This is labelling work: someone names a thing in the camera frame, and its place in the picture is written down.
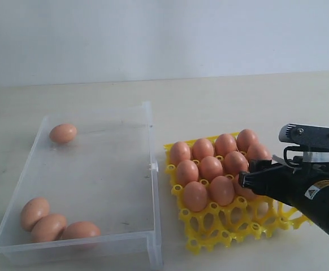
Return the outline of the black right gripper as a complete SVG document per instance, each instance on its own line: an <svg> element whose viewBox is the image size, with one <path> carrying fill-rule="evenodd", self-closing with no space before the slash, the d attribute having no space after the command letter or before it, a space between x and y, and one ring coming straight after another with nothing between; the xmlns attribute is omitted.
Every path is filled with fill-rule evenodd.
<svg viewBox="0 0 329 271"><path fill-rule="evenodd" d="M238 183L283 203L313 200L329 188L329 163L302 163L289 168L272 160L250 160L249 172L240 172Z"/></svg>

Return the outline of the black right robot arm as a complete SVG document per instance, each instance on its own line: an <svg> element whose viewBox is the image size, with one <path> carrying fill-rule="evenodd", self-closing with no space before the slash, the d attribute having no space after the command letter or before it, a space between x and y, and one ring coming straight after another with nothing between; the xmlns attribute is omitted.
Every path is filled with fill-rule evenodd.
<svg viewBox="0 0 329 271"><path fill-rule="evenodd" d="M306 163L300 156L291 161L294 168L252 160L250 170L239 174L239 184L295 207L329 235L329 163Z"/></svg>

